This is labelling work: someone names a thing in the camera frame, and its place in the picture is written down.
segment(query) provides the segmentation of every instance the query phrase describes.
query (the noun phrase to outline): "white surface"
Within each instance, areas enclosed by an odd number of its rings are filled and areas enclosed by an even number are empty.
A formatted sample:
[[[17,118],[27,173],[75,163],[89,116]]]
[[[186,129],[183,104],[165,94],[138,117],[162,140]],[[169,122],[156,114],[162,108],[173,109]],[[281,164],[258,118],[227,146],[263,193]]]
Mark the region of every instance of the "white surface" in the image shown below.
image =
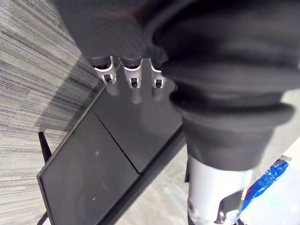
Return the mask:
[[[45,220],[45,222],[43,223],[43,225],[51,225],[49,218],[47,218],[47,219]]]

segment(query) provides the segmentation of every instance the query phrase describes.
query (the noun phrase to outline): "gray carpet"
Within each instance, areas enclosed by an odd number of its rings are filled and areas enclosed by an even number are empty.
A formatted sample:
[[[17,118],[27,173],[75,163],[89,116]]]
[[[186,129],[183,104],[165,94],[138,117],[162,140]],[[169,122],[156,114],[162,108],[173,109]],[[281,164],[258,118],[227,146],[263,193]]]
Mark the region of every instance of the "gray carpet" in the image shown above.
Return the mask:
[[[0,1],[0,225],[45,212],[36,174],[98,90],[98,78],[46,0]]]

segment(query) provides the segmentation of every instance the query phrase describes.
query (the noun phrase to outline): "blue object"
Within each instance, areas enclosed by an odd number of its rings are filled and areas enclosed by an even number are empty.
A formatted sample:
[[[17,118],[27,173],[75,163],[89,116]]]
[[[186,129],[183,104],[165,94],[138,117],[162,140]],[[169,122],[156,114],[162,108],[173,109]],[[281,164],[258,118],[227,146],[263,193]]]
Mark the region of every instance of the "blue object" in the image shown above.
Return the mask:
[[[288,163],[282,159],[277,160],[267,172],[258,179],[247,191],[243,208],[244,210],[252,199],[260,196],[268,187],[270,187],[286,170]]]

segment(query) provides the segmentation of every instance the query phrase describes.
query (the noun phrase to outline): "silver metal cylinder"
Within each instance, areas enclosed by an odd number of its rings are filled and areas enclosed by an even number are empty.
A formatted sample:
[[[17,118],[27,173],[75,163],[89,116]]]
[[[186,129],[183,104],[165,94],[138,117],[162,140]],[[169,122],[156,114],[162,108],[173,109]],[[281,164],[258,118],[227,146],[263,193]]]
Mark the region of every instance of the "silver metal cylinder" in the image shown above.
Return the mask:
[[[240,208],[230,208],[232,205],[220,203],[226,197],[248,188],[253,170],[219,170],[191,157],[189,172],[188,213],[193,223],[210,225],[217,220],[226,225],[235,223]]]

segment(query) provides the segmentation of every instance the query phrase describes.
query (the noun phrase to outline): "black panel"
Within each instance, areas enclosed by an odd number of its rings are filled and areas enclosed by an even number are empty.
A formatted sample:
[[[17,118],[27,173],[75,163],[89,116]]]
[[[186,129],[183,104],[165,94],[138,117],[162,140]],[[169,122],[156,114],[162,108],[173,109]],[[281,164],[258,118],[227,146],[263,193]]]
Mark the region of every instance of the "black panel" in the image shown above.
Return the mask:
[[[90,111],[40,174],[55,225],[94,225],[138,174]]]
[[[163,98],[156,101],[152,96],[150,73],[150,63],[144,60],[141,103],[132,102],[132,90],[126,82],[123,69],[120,68],[115,84],[120,94],[111,96],[104,91],[92,107],[139,172],[181,125],[181,118],[169,101],[169,93],[174,90],[174,83],[168,80],[163,88]]]

